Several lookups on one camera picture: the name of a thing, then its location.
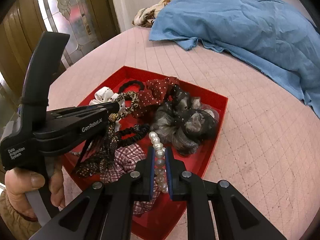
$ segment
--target hand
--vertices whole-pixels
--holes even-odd
[[[36,214],[27,200],[25,192],[34,191],[41,188],[45,183],[41,174],[20,168],[14,168],[5,174],[5,186],[9,201],[12,207],[20,214],[35,219]],[[62,163],[57,159],[54,165],[54,173],[49,181],[49,189],[51,191],[51,202],[56,207],[64,208],[64,188]]]

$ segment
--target black elastic hair band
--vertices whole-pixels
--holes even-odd
[[[127,87],[130,87],[131,85],[133,84],[137,84],[140,86],[140,89],[139,91],[143,91],[144,90],[144,84],[139,81],[139,80],[132,80],[132,81],[128,81],[127,83],[124,83],[120,88],[119,88],[119,91],[118,91],[118,94],[122,93]]]
[[[117,132],[117,136],[119,138],[118,148],[131,145],[143,139],[149,132],[150,125],[145,123],[143,125],[134,125],[133,127],[121,130]],[[131,136],[127,139],[121,139],[122,136],[135,133],[136,135]]]

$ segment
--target leopard print scrunchie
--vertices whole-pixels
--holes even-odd
[[[131,100],[131,106],[126,107],[122,113],[110,114],[110,122],[115,122],[121,118],[125,118],[128,114],[131,114],[133,111],[137,110],[139,106],[139,98],[136,92],[129,91],[126,93],[120,93],[119,96],[114,100],[114,102],[119,103],[122,99]]]

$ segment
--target pink table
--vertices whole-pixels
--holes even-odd
[[[185,52],[174,42],[148,41],[148,34],[145,28],[127,30],[67,69],[50,87],[49,109],[78,105],[123,65],[227,96],[225,121],[204,178],[229,180],[288,240],[298,240],[320,207],[320,120],[231,55],[202,46]],[[79,191],[70,178],[65,188],[69,199]],[[187,239],[186,217],[167,239]]]

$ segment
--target red box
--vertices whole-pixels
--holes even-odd
[[[100,88],[106,86],[110,87],[114,92],[117,92],[121,85],[130,80],[140,80],[146,82],[151,79],[164,79],[166,76],[153,73],[146,70],[141,70],[137,68],[123,66],[114,74],[112,74],[108,79],[106,79],[102,84],[100,84],[92,93],[90,93],[79,105],[85,106],[94,99],[94,94]],[[196,154],[189,157],[183,157],[179,155],[175,149],[173,149],[173,154],[175,159],[182,160],[188,171],[203,177],[206,171],[214,147],[217,143],[217,138],[222,126],[224,114],[227,108],[228,98],[219,95],[215,92],[209,91],[207,89],[198,87],[196,85],[190,84],[188,82],[180,81],[180,87],[188,91],[191,96],[201,97],[201,102],[208,104],[214,109],[216,109],[220,115],[218,123],[217,137],[213,140],[205,141],[198,149]],[[138,91],[137,86],[131,86],[127,90]],[[137,123],[137,119],[133,118],[131,115],[120,121],[121,129],[133,126]],[[146,136],[143,140],[138,142],[145,153],[148,152],[148,146],[151,145],[150,139]],[[77,161],[76,156],[68,153],[63,157],[63,166],[76,182],[76,184],[85,190],[90,184],[99,180],[99,176],[95,175],[90,178],[81,179],[71,174],[73,167]],[[142,214],[141,216],[133,216],[132,218],[132,233],[145,239],[145,240],[164,240],[169,233],[172,231],[174,226],[177,224],[184,211],[186,210],[186,202],[173,202],[170,200],[168,194],[160,194],[156,200],[151,211]]]

